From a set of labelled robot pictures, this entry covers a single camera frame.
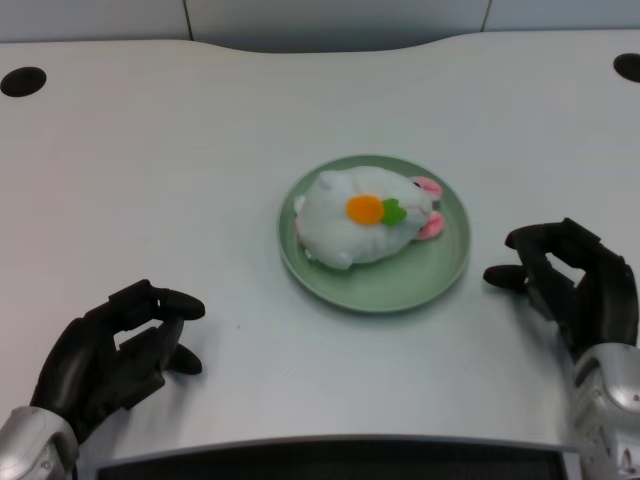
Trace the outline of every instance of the plate rim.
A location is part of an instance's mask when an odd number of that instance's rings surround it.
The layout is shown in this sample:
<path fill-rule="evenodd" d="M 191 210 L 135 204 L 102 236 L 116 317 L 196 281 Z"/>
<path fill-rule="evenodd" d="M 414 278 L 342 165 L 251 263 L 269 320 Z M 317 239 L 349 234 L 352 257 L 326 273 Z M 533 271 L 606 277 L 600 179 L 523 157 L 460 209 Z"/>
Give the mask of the plate rim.
<path fill-rule="evenodd" d="M 391 158 L 393 160 L 400 160 L 402 162 L 409 163 L 409 164 L 414 165 L 414 166 L 416 166 L 418 168 L 426 170 L 429 173 L 433 173 L 428 168 L 425 168 L 422 165 L 419 165 L 417 163 L 410 162 L 409 160 L 405 160 L 405 159 L 399 158 L 399 157 L 392 157 L 390 155 L 380 155 L 380 154 L 377 154 L 377 153 L 372 153 L 372 154 L 361 153 L 361 154 L 357 154 L 357 155 L 347 155 L 346 157 L 334 158 L 333 160 L 328 160 L 328 161 L 326 161 L 324 163 L 321 163 L 317 167 L 314 167 L 311 170 L 308 170 L 306 173 L 304 173 L 303 175 L 298 177 L 298 179 L 293 183 L 291 188 L 289 188 L 289 190 L 287 191 L 286 195 L 284 196 L 284 199 L 282 200 L 282 203 L 280 204 L 280 209 L 279 209 L 279 212 L 278 212 L 278 222 L 277 222 L 277 225 L 276 225 L 277 226 L 277 235 L 278 235 L 278 249 L 280 251 L 280 258 L 282 259 L 282 261 L 287 266 L 287 269 L 289 270 L 289 273 L 291 273 L 296 278 L 296 280 L 298 282 L 300 282 L 300 284 L 302 284 L 302 286 L 308 292 L 312 293 L 313 295 L 315 295 L 318 298 L 321 298 L 323 301 L 325 301 L 325 302 L 327 302 L 327 303 L 329 303 L 331 305 L 338 306 L 338 307 L 343 308 L 345 310 L 349 310 L 349 311 L 352 311 L 352 312 L 361 312 L 361 313 L 385 314 L 385 313 L 395 313 L 395 312 L 403 312 L 403 311 L 406 311 L 406 310 L 411 310 L 411 309 L 417 308 L 417 307 L 419 307 L 421 305 L 424 305 L 426 303 L 431 302 L 432 300 L 434 300 L 435 298 L 439 297 L 444 292 L 449 290 L 449 288 L 451 288 L 451 286 L 460 278 L 460 276 L 462 275 L 463 271 L 466 269 L 466 267 L 467 267 L 467 265 L 469 263 L 469 257 L 471 256 L 471 244 L 472 244 L 472 241 L 473 241 L 473 232 L 472 232 L 472 229 L 471 229 L 471 222 L 469 221 L 469 213 L 467 212 L 467 207 L 465 207 L 464 202 L 460 198 L 460 195 L 458 195 L 458 193 L 451 187 L 451 185 L 449 185 L 446 181 L 444 181 L 442 178 L 440 178 L 439 175 L 436 175 L 436 176 L 440 180 L 440 183 L 442 183 L 443 185 L 448 187 L 449 190 L 451 192 L 453 192 L 453 194 L 456 196 L 456 198 L 460 202 L 460 206 L 462 207 L 462 212 L 464 213 L 464 215 L 466 217 L 466 220 L 467 220 L 466 223 L 467 223 L 467 226 L 468 226 L 468 229 L 469 229 L 469 245 L 468 245 L 468 247 L 466 248 L 466 250 L 464 252 L 464 258 L 462 260 L 462 263 L 460 263 L 460 266 L 455 271 L 454 275 L 452 275 L 451 279 L 446 284 L 444 284 L 443 287 L 441 289 L 439 289 L 430 298 L 427 298 L 426 300 L 420 300 L 420 301 L 418 301 L 416 303 L 412 303 L 410 305 L 405 305 L 405 306 L 402 306 L 402 307 L 389 307 L 389 308 L 354 307 L 353 305 L 348 305 L 348 304 L 342 303 L 341 301 L 336 301 L 336 300 L 330 298 L 328 295 L 318 292 L 316 289 L 312 288 L 307 283 L 307 281 L 298 273 L 298 271 L 295 268 L 293 268 L 293 265 L 291 265 L 291 262 L 289 261 L 289 258 L 287 257 L 287 254 L 284 251 L 284 243 L 282 241 L 282 235 L 280 234 L 280 223 L 281 223 L 281 220 L 282 220 L 282 215 L 284 213 L 285 205 L 287 203 L 287 199 L 291 196 L 293 190 L 298 186 L 298 184 L 302 181 L 302 179 L 306 178 L 311 173 L 315 172 L 316 170 L 320 170 L 323 167 L 325 167 L 325 166 L 327 166 L 327 165 L 329 165 L 331 163 L 338 162 L 340 160 L 346 160 L 346 159 L 349 159 L 349 158 L 355 158 L 355 157 Z"/>

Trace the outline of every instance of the white plush rabbit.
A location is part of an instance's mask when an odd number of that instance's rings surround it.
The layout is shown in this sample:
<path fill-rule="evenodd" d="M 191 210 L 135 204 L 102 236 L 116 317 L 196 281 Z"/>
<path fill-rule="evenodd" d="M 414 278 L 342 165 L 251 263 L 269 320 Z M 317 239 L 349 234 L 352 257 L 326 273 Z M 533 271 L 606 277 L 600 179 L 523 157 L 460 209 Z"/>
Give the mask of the white plush rabbit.
<path fill-rule="evenodd" d="M 345 270 L 440 234 L 444 218 L 433 202 L 441 196 L 442 188 L 426 177 L 379 167 L 329 170 L 295 199 L 296 231 L 312 258 Z"/>

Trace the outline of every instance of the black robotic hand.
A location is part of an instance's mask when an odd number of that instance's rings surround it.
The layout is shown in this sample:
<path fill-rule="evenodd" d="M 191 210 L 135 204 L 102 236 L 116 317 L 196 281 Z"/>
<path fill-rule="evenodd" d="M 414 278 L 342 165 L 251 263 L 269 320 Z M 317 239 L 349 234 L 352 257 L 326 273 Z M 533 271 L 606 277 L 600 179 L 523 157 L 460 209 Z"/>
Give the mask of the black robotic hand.
<path fill-rule="evenodd" d="M 127 410 L 164 385 L 162 372 L 202 372 L 198 357 L 178 343 L 185 320 L 205 314 L 204 304 L 184 293 L 142 280 L 111 295 L 63 332 L 44 364 L 31 406 L 64 418 L 78 443 L 109 415 Z M 152 319 L 162 320 L 116 348 L 113 336 Z"/>
<path fill-rule="evenodd" d="M 601 343 L 636 344 L 638 295 L 633 271 L 600 238 L 566 218 L 514 230 L 505 243 L 518 252 L 522 265 L 488 268 L 484 279 L 496 287 L 528 293 L 532 305 L 558 323 L 574 359 Z M 551 266 L 547 253 L 585 271 L 577 287 Z"/>

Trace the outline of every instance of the gray wall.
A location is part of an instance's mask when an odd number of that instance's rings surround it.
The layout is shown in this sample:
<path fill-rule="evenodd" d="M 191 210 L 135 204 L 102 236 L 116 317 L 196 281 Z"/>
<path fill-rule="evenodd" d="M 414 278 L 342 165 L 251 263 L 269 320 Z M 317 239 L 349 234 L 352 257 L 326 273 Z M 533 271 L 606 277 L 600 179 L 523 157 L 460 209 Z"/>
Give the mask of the gray wall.
<path fill-rule="evenodd" d="M 381 50 L 482 30 L 640 28 L 640 0 L 0 0 L 0 42 L 188 39 Z"/>

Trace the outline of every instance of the pink rabbit ear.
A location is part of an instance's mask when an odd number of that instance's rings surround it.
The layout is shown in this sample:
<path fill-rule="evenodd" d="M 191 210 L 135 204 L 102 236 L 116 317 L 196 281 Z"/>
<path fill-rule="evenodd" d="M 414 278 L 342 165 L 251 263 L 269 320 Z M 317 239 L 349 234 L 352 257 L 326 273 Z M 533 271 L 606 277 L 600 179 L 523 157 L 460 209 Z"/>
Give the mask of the pink rabbit ear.
<path fill-rule="evenodd" d="M 426 190 L 432 200 L 438 201 L 442 198 L 442 187 L 435 180 L 427 177 L 412 177 L 411 181 Z"/>
<path fill-rule="evenodd" d="M 431 212 L 429 222 L 416 235 L 416 240 L 428 240 L 437 237 L 444 230 L 444 217 L 440 212 Z"/>

